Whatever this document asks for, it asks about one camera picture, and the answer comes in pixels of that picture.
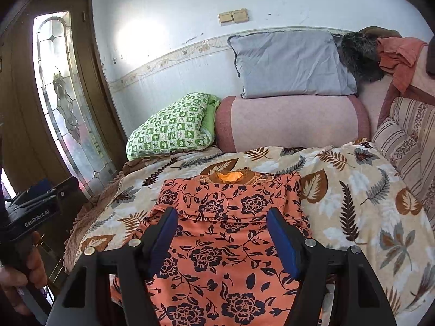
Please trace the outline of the brown door with stained glass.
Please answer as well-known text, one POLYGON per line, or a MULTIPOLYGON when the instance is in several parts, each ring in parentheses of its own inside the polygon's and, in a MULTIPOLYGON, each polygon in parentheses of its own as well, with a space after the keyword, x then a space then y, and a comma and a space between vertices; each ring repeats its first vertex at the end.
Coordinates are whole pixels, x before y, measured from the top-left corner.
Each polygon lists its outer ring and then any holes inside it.
POLYGON ((1 0, 1 137, 16 191, 74 177, 93 196, 125 162, 91 0, 1 0))

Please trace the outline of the pink headboard cushion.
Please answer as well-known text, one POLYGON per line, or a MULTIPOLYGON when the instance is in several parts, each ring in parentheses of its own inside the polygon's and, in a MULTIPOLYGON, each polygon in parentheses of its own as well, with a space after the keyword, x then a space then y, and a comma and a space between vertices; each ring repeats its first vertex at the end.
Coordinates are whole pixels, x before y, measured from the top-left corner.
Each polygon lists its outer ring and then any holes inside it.
POLYGON ((358 101, 355 105, 358 115, 358 138, 372 138, 378 126, 389 115, 392 102, 399 96, 434 106, 434 77, 426 72, 427 55, 428 46, 424 46, 411 85, 404 94, 391 85, 392 77, 388 74, 382 80, 359 87, 358 101))

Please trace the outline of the striped beige pillow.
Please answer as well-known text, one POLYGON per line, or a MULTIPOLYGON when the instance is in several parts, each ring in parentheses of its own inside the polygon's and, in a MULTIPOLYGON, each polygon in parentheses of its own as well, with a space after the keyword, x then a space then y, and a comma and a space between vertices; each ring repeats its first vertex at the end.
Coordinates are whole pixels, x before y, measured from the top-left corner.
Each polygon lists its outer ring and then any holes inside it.
POLYGON ((434 106, 396 98, 372 139, 434 220, 434 106))

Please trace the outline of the green white checkered pillow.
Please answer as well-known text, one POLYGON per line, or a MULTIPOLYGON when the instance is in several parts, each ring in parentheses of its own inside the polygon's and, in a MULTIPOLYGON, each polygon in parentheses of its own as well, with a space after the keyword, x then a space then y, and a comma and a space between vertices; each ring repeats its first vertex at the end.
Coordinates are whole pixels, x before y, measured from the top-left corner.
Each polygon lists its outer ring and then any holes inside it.
POLYGON ((189 93, 152 115, 128 138, 127 159, 203 150, 215 142, 215 114, 220 99, 189 93))

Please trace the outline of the orange black floral garment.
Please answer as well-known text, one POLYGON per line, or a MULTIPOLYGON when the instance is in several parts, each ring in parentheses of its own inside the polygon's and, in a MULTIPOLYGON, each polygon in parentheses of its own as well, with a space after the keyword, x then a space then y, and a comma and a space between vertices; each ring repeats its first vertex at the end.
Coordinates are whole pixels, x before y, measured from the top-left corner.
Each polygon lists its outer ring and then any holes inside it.
POLYGON ((282 267, 266 226, 275 208, 305 237, 301 178, 243 169, 166 180, 149 211, 122 219, 138 238, 168 208, 178 213, 163 265, 147 284, 162 325, 283 325, 298 282, 282 267))

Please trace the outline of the olive green cloth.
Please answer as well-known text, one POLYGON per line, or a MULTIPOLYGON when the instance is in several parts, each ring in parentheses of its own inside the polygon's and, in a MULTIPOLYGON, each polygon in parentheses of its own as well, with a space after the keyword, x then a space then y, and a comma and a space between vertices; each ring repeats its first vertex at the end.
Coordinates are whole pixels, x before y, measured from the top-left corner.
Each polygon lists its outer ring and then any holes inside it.
POLYGON ((369 26, 359 32, 372 38, 402 37, 397 30, 389 30, 378 26, 369 26))

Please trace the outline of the pink bolster pillow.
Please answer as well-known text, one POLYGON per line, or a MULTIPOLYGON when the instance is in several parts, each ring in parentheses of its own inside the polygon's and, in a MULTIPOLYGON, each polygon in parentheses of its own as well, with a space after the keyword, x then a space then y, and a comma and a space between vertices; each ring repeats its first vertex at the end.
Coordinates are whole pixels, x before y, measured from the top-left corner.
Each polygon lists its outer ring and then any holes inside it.
POLYGON ((370 138, 371 125, 356 96, 228 96, 216 112, 215 136, 226 153, 264 146, 342 146, 370 138))

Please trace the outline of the black furry cushion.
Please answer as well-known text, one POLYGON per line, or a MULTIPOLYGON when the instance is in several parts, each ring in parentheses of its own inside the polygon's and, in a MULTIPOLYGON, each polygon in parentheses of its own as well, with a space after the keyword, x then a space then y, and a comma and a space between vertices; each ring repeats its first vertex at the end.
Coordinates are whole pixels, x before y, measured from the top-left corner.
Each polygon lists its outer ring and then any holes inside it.
POLYGON ((344 65, 357 83, 373 83, 384 77, 377 52, 377 38, 372 34, 350 32, 341 39, 344 65))

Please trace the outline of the beige wall switch pair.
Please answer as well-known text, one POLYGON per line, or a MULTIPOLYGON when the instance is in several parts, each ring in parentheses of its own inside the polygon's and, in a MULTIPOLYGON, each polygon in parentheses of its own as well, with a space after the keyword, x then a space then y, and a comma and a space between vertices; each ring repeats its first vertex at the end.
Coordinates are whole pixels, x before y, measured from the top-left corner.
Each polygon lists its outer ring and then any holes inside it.
POLYGON ((249 15, 247 9, 233 10, 220 13, 218 20, 221 26, 227 24, 242 24, 249 21, 249 15))

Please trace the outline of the salmon orange cloth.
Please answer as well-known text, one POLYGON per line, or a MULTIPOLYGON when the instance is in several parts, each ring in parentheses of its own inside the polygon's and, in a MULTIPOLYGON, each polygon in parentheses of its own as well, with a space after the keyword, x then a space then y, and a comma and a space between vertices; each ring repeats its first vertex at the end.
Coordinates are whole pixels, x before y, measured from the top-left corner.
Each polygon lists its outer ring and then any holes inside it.
POLYGON ((428 44, 415 37, 384 37, 377 39, 380 68, 392 75, 392 84, 404 94, 414 77, 420 53, 428 44))

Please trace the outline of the leaf pattern beige blanket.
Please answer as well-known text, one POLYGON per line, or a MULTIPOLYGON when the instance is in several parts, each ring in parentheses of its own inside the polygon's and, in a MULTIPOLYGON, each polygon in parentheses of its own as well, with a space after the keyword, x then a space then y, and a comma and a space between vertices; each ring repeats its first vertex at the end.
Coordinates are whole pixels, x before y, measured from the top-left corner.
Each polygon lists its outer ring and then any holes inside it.
POLYGON ((88 247, 116 249, 130 241, 122 219, 149 211, 166 180, 229 174, 297 172, 310 236, 326 247, 359 246, 380 280, 399 325, 416 325, 434 301, 434 234, 421 203, 373 143, 285 149, 269 146, 199 152, 125 164, 114 183, 84 207, 66 243, 72 269, 88 247))

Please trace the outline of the grey pillow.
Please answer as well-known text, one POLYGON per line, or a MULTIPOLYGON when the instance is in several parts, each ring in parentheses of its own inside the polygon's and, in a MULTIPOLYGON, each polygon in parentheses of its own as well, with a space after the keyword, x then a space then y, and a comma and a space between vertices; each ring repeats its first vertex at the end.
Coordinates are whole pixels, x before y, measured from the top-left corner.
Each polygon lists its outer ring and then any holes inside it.
POLYGON ((245 99, 357 93, 356 80, 342 63, 337 37, 331 32, 255 32, 232 35, 227 43, 245 99))

